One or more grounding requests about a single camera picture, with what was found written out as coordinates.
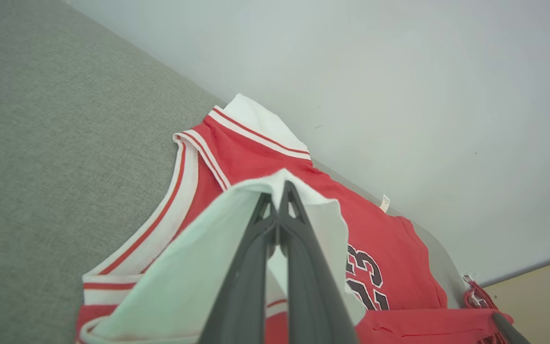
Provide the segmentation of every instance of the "white cloth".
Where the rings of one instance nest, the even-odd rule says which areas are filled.
[[[348,232],[338,201],[324,198],[288,170],[279,170],[238,183],[218,196],[163,251],[111,316],[81,329],[81,340],[87,344],[197,342],[260,194],[271,194],[279,207],[286,180],[294,183],[303,201],[352,322],[360,322],[364,306],[345,283]],[[266,283],[267,304],[286,299],[283,256],[269,260]],[[266,315],[284,310],[267,309]]]

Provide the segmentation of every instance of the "red stripe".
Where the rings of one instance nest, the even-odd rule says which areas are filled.
[[[190,139],[192,139],[192,141],[194,141],[197,144],[197,146],[199,146],[199,148],[203,152],[203,155],[207,159],[207,163],[209,163],[209,165],[211,166],[212,171],[216,174],[218,179],[220,179],[220,182],[222,183],[223,189],[226,189],[226,183],[224,183],[224,179],[222,178],[222,176],[220,176],[220,174],[218,173],[218,170],[216,170],[216,167],[215,167],[214,163],[212,163],[212,160],[209,159],[209,155],[207,155],[207,151],[205,150],[205,147],[203,147],[203,145],[199,143],[199,140],[195,139],[195,137],[193,137],[189,133],[184,131],[183,135],[187,135],[188,137],[190,137]]]
[[[134,286],[135,283],[84,283],[85,289],[128,290]]]
[[[250,129],[250,128],[244,126],[243,124],[241,124],[241,123],[237,122],[236,120],[230,118],[229,116],[223,114],[222,111],[216,109],[215,107],[213,108],[213,110],[216,111],[217,113],[219,113],[220,116],[224,117],[225,119],[227,119],[227,120],[233,122],[234,124],[238,125],[239,127],[242,127],[244,130],[249,131],[250,133],[252,133],[252,134],[254,134],[254,135],[258,136],[258,137],[261,137],[261,138],[265,139],[266,141],[269,141],[270,143],[277,144],[277,146],[283,148],[284,150],[288,150],[288,151],[290,151],[290,152],[297,152],[297,153],[309,154],[309,152],[306,151],[306,150],[293,150],[292,148],[288,148],[288,147],[282,145],[281,143],[279,143],[279,142],[277,142],[277,141],[274,141],[274,140],[272,140],[272,139],[269,139],[268,137],[266,137],[266,136],[264,136],[264,135],[261,135],[260,133],[257,133],[256,131],[253,131],[252,129]]]
[[[164,214],[166,214],[169,207],[171,207],[171,203],[173,203],[173,200],[177,195],[177,191],[179,191],[180,189],[181,179],[183,178],[183,175],[184,175],[184,165],[186,163],[186,152],[185,152],[186,144],[182,143],[181,146],[182,146],[182,151],[184,151],[184,154],[181,156],[180,170],[177,176],[177,181],[175,183],[173,192],[171,193],[171,197],[169,198],[169,200],[167,200],[167,204],[162,209],[161,213],[159,214],[159,217],[157,217],[154,223],[150,227],[148,227],[148,229],[139,237],[139,239],[133,242],[131,247],[129,247],[128,250],[126,250],[126,252],[122,253],[120,257],[116,258],[116,260],[113,263],[111,263],[109,266],[107,266],[107,268],[101,271],[99,273],[100,275],[109,274],[110,272],[112,272],[112,270],[118,267],[118,265],[120,265],[129,255],[131,255],[131,253],[133,253],[142,244],[142,242],[144,242],[147,239],[147,237],[154,231],[154,229],[157,228],[162,218],[164,217]]]
[[[286,299],[281,299],[281,300],[273,301],[273,302],[271,302],[271,303],[269,303],[269,304],[267,305],[267,308],[273,307],[274,305],[279,305],[280,303],[286,303],[286,302],[288,302],[288,300],[286,300]]]

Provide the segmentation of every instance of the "clothing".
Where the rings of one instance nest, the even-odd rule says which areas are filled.
[[[196,340],[202,327],[201,317],[206,312],[205,304],[210,301],[206,295],[218,291],[218,281],[226,272],[225,268],[202,266],[196,268],[197,276],[192,277],[193,261],[204,258],[197,250],[205,250],[205,255],[212,255],[211,261],[227,266],[226,257],[236,247],[227,243],[238,240],[233,233],[238,235],[243,231],[249,219],[249,214],[243,213],[246,207],[227,208],[228,213],[235,216],[223,216],[226,220],[221,223],[226,223],[224,229],[229,235],[222,236],[224,229],[218,232],[218,221],[210,218],[208,211],[236,200],[238,192],[249,192],[247,199],[238,204],[251,204],[252,197],[257,200],[257,193],[248,190],[257,185],[262,185],[257,188],[263,190],[264,185],[269,185],[265,181],[277,175],[278,183],[294,179],[297,188],[308,190],[304,192],[310,195],[307,199],[301,196],[303,203],[307,201],[309,209],[313,205],[317,207],[315,214],[319,215],[310,216],[312,225],[317,233],[325,233],[322,237],[318,235],[320,245],[327,252],[335,279],[341,271],[340,290],[363,343],[376,340],[473,343],[497,331],[489,318],[494,310],[446,310],[445,292],[430,273],[428,250],[410,221],[386,215],[376,205],[315,169],[306,146],[275,114],[253,100],[240,94],[225,109],[214,107],[203,123],[175,134],[174,141],[180,150],[171,185],[159,208],[116,253],[83,276],[85,305],[78,320],[78,331],[84,333],[82,340],[113,343],[104,339],[112,333],[116,333],[115,338],[127,340],[160,338],[158,343]],[[276,182],[271,185],[271,192],[276,192],[275,185]],[[347,235],[345,248],[345,239],[341,238]],[[266,340],[282,343],[287,336],[286,296],[281,288],[282,277],[276,277],[277,268],[270,264]],[[182,271],[190,277],[175,278],[174,274]],[[211,284],[198,283],[201,279]],[[194,285],[195,290],[201,292],[197,295],[184,291],[184,283]],[[358,306],[358,301],[349,301],[349,292],[356,295],[364,309]],[[159,307],[163,303],[170,307]],[[152,312],[161,312],[157,314],[161,317],[156,318],[165,319],[169,325],[152,321],[151,327],[132,326],[155,315]],[[109,315],[111,318],[96,320]],[[89,327],[94,327],[94,334],[101,337],[90,337]]]

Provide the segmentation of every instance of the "beige surface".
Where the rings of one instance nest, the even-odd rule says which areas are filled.
[[[485,290],[532,344],[550,343],[550,265]]]

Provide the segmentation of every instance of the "white fabric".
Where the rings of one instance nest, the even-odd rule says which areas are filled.
[[[354,324],[364,306],[345,286],[347,225],[337,200],[324,198],[288,170],[233,185],[199,215],[164,250],[109,317],[86,324],[80,332],[87,344],[185,344],[196,342],[262,192],[276,207],[286,180],[296,186],[319,244]],[[269,260],[267,304],[285,299],[281,265]],[[282,303],[268,315],[285,311]]]
[[[271,111],[250,98],[237,94],[224,108],[226,115],[286,148],[307,152],[307,146]]]

